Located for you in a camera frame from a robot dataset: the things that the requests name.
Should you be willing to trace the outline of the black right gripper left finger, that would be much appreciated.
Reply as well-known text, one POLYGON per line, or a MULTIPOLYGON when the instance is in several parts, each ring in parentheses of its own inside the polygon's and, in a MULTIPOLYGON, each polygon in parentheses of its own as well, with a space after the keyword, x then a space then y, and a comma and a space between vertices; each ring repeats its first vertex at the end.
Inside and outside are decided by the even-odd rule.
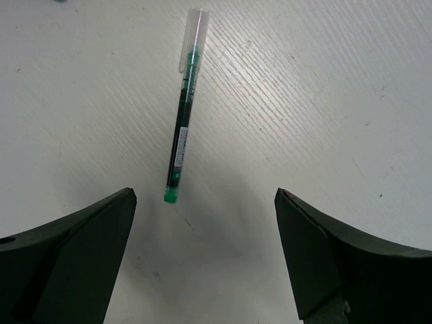
POLYGON ((2 323, 103 323, 136 195, 124 188, 80 211, 1 239, 2 323))

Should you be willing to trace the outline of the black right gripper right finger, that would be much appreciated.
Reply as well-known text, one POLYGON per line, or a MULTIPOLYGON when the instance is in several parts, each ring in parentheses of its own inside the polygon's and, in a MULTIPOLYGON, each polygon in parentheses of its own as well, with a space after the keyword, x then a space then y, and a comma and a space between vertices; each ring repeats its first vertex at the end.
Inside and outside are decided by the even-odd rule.
POLYGON ((277 226, 304 323, 430 323, 431 252, 360 231, 291 192, 277 226))

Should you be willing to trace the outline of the green ink pen refill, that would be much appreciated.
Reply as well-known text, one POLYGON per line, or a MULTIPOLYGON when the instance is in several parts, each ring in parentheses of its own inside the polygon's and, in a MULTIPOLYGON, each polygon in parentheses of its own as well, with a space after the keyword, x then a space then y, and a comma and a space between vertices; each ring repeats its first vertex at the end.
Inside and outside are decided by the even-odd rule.
POLYGON ((178 198, 194 92, 202 63, 208 25, 208 11, 204 9, 188 10, 179 64, 182 85, 164 194, 164 201, 167 203, 175 203, 178 198))

